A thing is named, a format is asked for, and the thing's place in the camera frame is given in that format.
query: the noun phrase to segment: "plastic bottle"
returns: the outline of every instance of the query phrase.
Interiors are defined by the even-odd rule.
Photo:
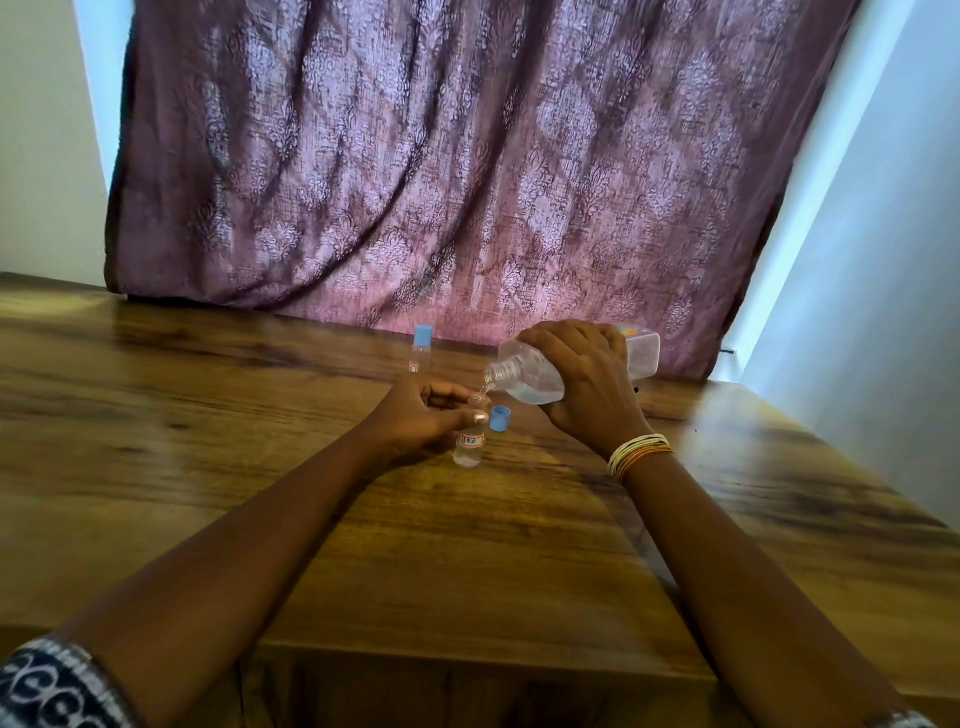
[[[414,327],[414,346],[410,350],[409,371],[425,372],[430,368],[430,345],[433,343],[433,327],[417,324]]]
[[[482,392],[470,395],[467,400],[467,407],[482,409],[485,412],[490,409],[490,404],[490,398]],[[480,460],[483,458],[483,446],[487,442],[486,427],[486,425],[477,425],[464,430],[457,436],[457,448],[453,451],[453,462],[461,468],[476,468],[480,465]]]
[[[627,371],[630,380],[657,373],[660,335],[649,328],[620,325],[627,339]],[[499,359],[484,372],[486,391],[506,392],[527,404],[548,404],[564,398],[560,372],[539,350],[516,339],[500,345]]]

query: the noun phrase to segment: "yellow bangle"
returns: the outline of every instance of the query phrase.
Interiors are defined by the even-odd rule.
[[[654,452],[673,452],[663,435],[643,435],[624,443],[611,455],[607,467],[610,474],[621,483],[627,471],[641,458]]]

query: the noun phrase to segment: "patterned curtain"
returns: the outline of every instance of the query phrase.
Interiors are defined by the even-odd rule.
[[[856,0],[139,0],[111,290],[706,376]]]

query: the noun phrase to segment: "person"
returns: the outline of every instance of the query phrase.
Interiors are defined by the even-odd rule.
[[[564,379],[564,399],[543,407],[560,430],[604,460],[653,434],[616,328],[550,322],[518,338]],[[466,409],[469,395],[403,376],[331,446],[14,653],[0,671],[0,726],[171,725],[255,640],[365,478],[486,421]],[[634,461],[622,483],[720,677],[758,725],[931,725],[668,449]]]

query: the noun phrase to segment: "blue cap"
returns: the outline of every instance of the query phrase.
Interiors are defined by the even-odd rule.
[[[428,347],[433,340],[433,327],[429,324],[417,324],[414,327],[414,346]]]
[[[510,407],[499,404],[490,413],[490,429],[494,432],[506,432],[510,424]]]

